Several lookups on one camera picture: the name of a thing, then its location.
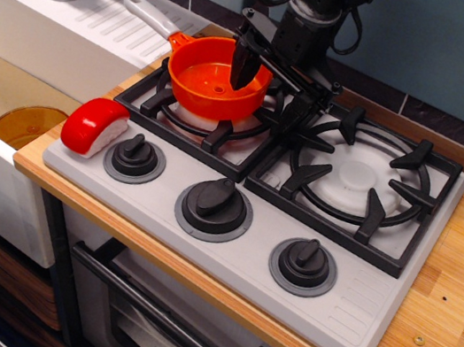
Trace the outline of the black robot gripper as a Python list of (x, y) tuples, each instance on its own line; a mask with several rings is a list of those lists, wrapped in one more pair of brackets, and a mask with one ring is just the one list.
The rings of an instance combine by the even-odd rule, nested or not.
[(288, 9), (280, 24), (253, 8), (243, 9), (237, 29), (230, 85), (238, 91), (264, 66), (289, 86), (293, 99), (285, 106), (279, 130), (290, 132), (309, 122), (341, 91), (326, 59), (330, 24), (319, 24)]

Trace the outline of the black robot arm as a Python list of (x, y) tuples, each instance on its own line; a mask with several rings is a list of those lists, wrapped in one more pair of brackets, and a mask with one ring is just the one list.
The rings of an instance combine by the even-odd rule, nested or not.
[(277, 131), (286, 133), (315, 113), (326, 111), (333, 96), (341, 92), (327, 53), (346, 55), (357, 49), (356, 44), (338, 49), (336, 36), (347, 18), (361, 31), (358, 9), (372, 0), (256, 1), (269, 7), (285, 4), (286, 11), (281, 21), (274, 23), (252, 8), (243, 10), (244, 23), (236, 31), (229, 80), (233, 89), (243, 89), (265, 66), (288, 85), (293, 98), (277, 124)]

